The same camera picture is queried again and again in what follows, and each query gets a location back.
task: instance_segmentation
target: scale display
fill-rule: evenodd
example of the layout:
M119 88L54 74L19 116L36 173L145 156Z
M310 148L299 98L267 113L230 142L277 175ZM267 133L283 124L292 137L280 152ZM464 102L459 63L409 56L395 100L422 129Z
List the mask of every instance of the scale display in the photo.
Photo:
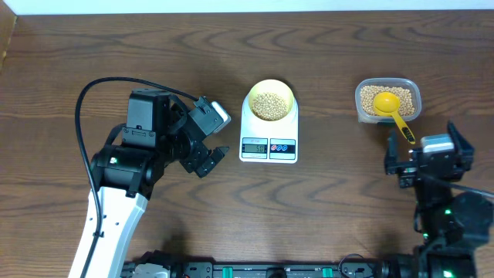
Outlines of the scale display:
M243 158L268 158L267 138L243 138L242 139Z
M295 160L295 143L293 139L243 138L242 157Z

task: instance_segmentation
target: yellow scoop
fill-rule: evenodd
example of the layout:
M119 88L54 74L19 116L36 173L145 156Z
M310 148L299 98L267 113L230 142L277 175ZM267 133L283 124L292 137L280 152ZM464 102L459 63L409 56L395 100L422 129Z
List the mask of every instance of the yellow scoop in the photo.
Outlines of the yellow scoop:
M408 128L408 125L401 118L400 114L398 114L398 108L400 108L400 99L392 93L379 93L374 98L374 112L379 116L393 117L394 122L398 125L407 141L410 142L410 144L415 144L415 137L410 128Z

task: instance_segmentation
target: plastic container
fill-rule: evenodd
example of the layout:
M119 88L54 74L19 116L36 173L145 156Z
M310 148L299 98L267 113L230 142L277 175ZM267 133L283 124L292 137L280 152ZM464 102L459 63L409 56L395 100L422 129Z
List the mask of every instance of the plastic container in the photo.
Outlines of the plastic container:
M377 123L394 123L392 117L372 116L365 113L360 100L360 91L364 86L399 86L403 89L409 89L411 93L411 103L415 108L415 113L411 116L402 116L404 121L414 120L422 111L422 99L420 98L420 90L417 85L405 78L371 78L362 81L355 90L355 104L357 105L358 121L361 123L377 124Z

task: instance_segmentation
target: white scale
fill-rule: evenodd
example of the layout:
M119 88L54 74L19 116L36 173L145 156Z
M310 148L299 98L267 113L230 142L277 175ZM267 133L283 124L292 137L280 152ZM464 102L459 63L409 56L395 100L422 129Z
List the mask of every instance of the white scale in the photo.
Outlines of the white scale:
M251 110L252 100L259 93L276 93L288 105L288 114L281 120L258 118ZM299 106L291 89L278 80L257 83L244 99L240 130L239 157L244 162L292 164L299 157Z

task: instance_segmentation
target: wood grain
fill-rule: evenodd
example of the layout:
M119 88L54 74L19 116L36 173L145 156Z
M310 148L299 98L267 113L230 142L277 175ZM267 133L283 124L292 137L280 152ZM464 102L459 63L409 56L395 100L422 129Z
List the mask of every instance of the wood grain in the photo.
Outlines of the wood grain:
M173 164L157 183L128 259L164 249L217 260L339 260L410 253L414 194L384 174L389 127L357 122L369 77L421 89L417 137L448 119L476 147L463 184L494 183L494 12L314 12L23 16L0 75L0 276L66 276L89 185L73 110L103 76L140 77L217 100L232 122L207 140L230 153L207 177ZM285 80L300 105L295 165L238 159L244 96ZM91 155L124 122L128 83L101 84L83 105ZM477 252L494 273L494 246Z
M3 59L7 56L7 48L10 43L10 37L14 31L15 20L14 12L0 0L0 70L2 70Z

